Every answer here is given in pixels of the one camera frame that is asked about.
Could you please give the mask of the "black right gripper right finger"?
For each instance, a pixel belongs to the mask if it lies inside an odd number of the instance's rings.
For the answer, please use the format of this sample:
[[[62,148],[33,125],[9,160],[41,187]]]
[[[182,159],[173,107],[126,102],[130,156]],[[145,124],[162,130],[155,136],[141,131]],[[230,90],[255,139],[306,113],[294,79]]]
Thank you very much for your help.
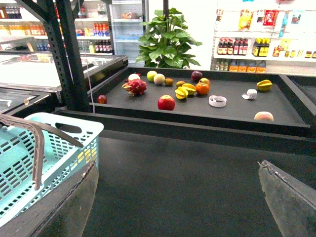
[[[267,160],[259,180],[269,210],[284,237],[316,235],[316,191]]]

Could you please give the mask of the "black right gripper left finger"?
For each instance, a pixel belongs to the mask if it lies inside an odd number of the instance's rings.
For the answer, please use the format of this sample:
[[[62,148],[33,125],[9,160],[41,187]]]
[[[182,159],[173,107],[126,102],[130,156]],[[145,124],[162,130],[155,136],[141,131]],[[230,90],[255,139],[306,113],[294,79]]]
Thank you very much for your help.
[[[2,237],[80,237],[95,199],[99,172],[85,165],[0,229]]]

